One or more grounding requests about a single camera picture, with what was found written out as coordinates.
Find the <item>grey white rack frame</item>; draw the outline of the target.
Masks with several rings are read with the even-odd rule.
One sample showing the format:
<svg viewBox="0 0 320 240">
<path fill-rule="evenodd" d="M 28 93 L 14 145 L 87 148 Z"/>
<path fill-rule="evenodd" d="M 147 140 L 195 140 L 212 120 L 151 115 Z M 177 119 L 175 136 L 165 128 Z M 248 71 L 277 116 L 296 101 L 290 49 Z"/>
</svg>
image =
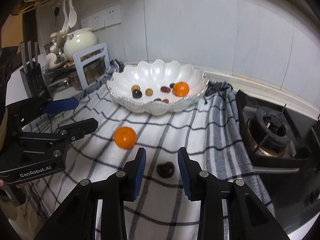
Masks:
<svg viewBox="0 0 320 240">
<path fill-rule="evenodd" d="M 110 57 L 105 42 L 80 50 L 73 55 L 76 72 L 80 81 L 81 89 L 85 90 L 93 81 L 89 81 L 87 72 L 93 66 L 104 66 L 103 74 L 110 66 Z"/>
</svg>

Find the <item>small orange mandarin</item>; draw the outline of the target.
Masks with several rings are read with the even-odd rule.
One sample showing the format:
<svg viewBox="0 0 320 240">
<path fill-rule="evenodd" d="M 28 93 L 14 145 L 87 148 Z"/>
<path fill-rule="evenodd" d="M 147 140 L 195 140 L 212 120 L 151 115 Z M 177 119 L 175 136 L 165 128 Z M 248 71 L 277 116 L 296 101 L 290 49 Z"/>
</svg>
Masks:
<svg viewBox="0 0 320 240">
<path fill-rule="evenodd" d="M 172 92 L 175 96 L 185 97 L 189 94 L 190 88 L 186 82 L 177 82 L 174 84 Z"/>
</svg>

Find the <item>yellow green grape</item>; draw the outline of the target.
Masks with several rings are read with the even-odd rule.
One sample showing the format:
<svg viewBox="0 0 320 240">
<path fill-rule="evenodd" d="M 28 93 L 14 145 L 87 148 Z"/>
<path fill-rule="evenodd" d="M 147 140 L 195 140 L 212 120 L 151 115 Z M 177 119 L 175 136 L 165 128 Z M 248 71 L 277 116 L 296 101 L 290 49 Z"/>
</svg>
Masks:
<svg viewBox="0 0 320 240">
<path fill-rule="evenodd" d="M 140 90 L 139 85 L 133 85 L 133 86 L 131 87 L 131 91 L 133 92 L 134 90 Z"/>
</svg>

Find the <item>white hanging spatula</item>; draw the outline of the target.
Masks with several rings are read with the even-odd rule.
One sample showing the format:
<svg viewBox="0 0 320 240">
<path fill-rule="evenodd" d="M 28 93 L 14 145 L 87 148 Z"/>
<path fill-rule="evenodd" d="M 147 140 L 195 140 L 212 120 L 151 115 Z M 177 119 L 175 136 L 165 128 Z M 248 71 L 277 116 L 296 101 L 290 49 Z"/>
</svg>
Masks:
<svg viewBox="0 0 320 240">
<path fill-rule="evenodd" d="M 66 0 L 62 0 L 62 11 L 64 15 L 64 23 L 62 25 L 62 29 L 57 34 L 57 46 L 60 47 L 62 45 L 62 40 L 65 34 L 68 31 L 69 23 L 68 23 L 68 16 L 66 11 Z"/>
</svg>

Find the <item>dark cherry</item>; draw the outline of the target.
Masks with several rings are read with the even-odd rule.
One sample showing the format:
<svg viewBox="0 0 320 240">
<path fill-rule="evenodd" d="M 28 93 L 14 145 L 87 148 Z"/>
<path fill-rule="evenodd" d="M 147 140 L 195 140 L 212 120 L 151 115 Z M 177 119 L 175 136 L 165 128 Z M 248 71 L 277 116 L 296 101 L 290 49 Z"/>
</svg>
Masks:
<svg viewBox="0 0 320 240">
<path fill-rule="evenodd" d="M 156 171 L 161 178 L 171 178 L 175 173 L 175 165 L 170 161 L 158 164 Z"/>
</svg>

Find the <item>checked kitchen cloth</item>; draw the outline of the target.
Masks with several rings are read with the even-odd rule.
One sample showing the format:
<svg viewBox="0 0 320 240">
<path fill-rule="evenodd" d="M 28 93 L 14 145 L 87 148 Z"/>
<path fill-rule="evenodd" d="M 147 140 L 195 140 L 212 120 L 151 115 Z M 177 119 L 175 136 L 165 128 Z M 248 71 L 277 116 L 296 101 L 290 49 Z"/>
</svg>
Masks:
<svg viewBox="0 0 320 240">
<path fill-rule="evenodd" d="M 186 197 L 179 170 L 168 179 L 156 171 L 163 163 L 176 164 L 181 147 L 218 179 L 243 179 L 266 207 L 274 210 L 242 141 L 235 91 L 229 84 L 180 113 L 160 116 L 127 110 L 115 103 L 102 85 L 85 96 L 77 109 L 43 115 L 29 129 L 52 133 L 58 127 L 88 118 L 95 118 L 99 126 L 93 134 L 70 146 L 65 171 L 27 185 L 30 225 L 34 231 L 80 180 L 106 179 L 134 158 L 139 147 L 146 149 L 147 159 L 140 194 L 135 202 L 124 206 L 129 239 L 196 239 L 200 204 Z M 123 150 L 115 144 L 114 133 L 121 127 L 136 132 L 135 148 Z"/>
</svg>

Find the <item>gas stove burner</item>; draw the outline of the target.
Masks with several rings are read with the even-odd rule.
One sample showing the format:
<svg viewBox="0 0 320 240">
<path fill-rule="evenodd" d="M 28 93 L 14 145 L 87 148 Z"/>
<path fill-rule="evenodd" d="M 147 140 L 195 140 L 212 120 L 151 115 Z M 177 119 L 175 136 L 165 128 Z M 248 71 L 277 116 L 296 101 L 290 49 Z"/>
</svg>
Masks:
<svg viewBox="0 0 320 240">
<path fill-rule="evenodd" d="M 260 107 L 247 121 L 247 131 L 254 152 L 266 157 L 279 158 L 294 139 L 293 131 L 280 111 Z"/>
</svg>

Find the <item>white hanging spoon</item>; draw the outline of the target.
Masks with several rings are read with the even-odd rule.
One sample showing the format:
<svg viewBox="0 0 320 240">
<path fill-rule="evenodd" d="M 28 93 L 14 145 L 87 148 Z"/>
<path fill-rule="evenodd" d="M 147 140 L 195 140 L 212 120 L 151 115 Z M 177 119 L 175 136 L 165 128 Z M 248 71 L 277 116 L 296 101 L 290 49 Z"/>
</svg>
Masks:
<svg viewBox="0 0 320 240">
<path fill-rule="evenodd" d="M 69 4 L 69 18 L 68 18 L 69 27 L 73 28 L 77 22 L 77 14 L 73 6 L 73 0 L 68 0 L 68 4 Z"/>
</svg>

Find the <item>wall power sockets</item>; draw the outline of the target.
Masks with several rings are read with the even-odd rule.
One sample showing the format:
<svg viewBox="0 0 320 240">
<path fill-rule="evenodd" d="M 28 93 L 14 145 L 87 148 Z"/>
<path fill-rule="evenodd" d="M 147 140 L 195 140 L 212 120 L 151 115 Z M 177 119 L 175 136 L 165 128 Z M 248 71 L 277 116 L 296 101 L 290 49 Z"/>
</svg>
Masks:
<svg viewBox="0 0 320 240">
<path fill-rule="evenodd" d="M 120 5 L 116 4 L 107 9 L 96 12 L 80 21 L 82 28 L 93 28 L 93 31 L 111 27 L 121 23 Z"/>
</svg>

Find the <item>cream ceramic teapot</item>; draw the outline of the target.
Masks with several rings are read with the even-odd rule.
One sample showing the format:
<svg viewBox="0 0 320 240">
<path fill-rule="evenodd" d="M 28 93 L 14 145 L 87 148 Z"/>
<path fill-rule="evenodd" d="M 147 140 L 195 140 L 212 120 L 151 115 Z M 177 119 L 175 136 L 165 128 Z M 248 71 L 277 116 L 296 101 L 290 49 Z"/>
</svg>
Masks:
<svg viewBox="0 0 320 240">
<path fill-rule="evenodd" d="M 67 59 L 73 61 L 75 53 L 96 44 L 98 39 L 93 33 L 93 28 L 82 28 L 67 34 L 63 50 Z"/>
</svg>

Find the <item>red grape in bowl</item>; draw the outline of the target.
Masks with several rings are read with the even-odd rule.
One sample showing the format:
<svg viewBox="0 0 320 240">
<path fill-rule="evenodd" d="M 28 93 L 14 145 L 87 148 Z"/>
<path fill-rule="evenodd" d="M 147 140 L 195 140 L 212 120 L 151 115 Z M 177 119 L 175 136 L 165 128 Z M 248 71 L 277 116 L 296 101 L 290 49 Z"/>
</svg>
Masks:
<svg viewBox="0 0 320 240">
<path fill-rule="evenodd" d="M 171 89 L 170 89 L 169 87 L 162 86 L 162 87 L 161 87 L 161 92 L 163 92 L 163 93 L 170 93 L 170 92 L 171 92 Z"/>
</svg>

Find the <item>black knife block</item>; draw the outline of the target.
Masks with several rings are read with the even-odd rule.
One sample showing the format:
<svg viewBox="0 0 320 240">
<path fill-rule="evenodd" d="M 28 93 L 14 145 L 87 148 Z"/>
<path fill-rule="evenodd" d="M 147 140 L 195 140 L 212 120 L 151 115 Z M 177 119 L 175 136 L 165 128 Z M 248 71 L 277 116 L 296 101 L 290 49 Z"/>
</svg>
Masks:
<svg viewBox="0 0 320 240">
<path fill-rule="evenodd" d="M 28 98 L 44 97 L 51 100 L 47 86 L 45 85 L 41 65 L 38 61 L 37 42 L 29 40 L 20 43 L 20 52 L 23 68 L 20 70 L 22 82 Z"/>
</svg>

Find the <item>steel pot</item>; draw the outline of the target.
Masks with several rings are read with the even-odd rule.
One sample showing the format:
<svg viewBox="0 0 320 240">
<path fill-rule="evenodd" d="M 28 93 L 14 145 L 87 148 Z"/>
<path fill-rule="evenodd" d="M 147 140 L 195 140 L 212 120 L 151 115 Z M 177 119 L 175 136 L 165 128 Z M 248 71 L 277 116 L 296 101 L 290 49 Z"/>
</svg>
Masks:
<svg viewBox="0 0 320 240">
<path fill-rule="evenodd" d="M 85 65 L 83 70 L 88 85 L 99 79 L 106 72 L 105 63 L 100 59 Z M 79 91 L 83 90 L 75 65 L 71 66 L 71 70 L 53 78 L 51 83 L 48 85 L 48 88 L 57 88 L 60 86 L 73 87 L 75 90 Z"/>
</svg>

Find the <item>dark grape in bowl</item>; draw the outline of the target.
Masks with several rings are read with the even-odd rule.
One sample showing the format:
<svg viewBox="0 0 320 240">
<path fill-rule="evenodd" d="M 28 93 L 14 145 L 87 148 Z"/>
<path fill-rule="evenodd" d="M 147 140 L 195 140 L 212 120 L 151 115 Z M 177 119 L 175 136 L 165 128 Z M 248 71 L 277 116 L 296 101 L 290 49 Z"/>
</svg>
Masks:
<svg viewBox="0 0 320 240">
<path fill-rule="evenodd" d="M 132 97 L 134 99 L 140 99 L 143 96 L 142 92 L 138 89 L 132 91 Z"/>
</svg>

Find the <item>white scalloped bowl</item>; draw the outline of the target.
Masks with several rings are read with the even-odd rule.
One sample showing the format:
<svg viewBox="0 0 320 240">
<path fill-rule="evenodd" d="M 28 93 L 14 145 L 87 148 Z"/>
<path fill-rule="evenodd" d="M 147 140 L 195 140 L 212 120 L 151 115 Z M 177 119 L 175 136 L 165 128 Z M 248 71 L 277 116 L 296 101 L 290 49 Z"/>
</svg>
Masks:
<svg viewBox="0 0 320 240">
<path fill-rule="evenodd" d="M 169 87 L 171 83 L 181 81 L 189 85 L 190 91 L 187 96 L 175 96 L 172 88 L 170 93 L 161 92 L 162 86 Z M 125 66 L 123 72 L 114 73 L 107 81 L 107 88 L 116 103 L 134 113 L 162 115 L 181 112 L 197 103 L 204 96 L 208 83 L 209 78 L 204 75 L 203 70 L 196 69 L 191 64 L 180 64 L 178 61 L 165 63 L 156 60 L 153 63 L 141 61 L 137 66 Z M 139 85 L 143 94 L 140 99 L 132 97 L 133 85 Z M 147 88 L 153 90 L 153 96 L 146 96 Z M 169 103 L 153 101 L 156 98 L 168 99 Z"/>
</svg>

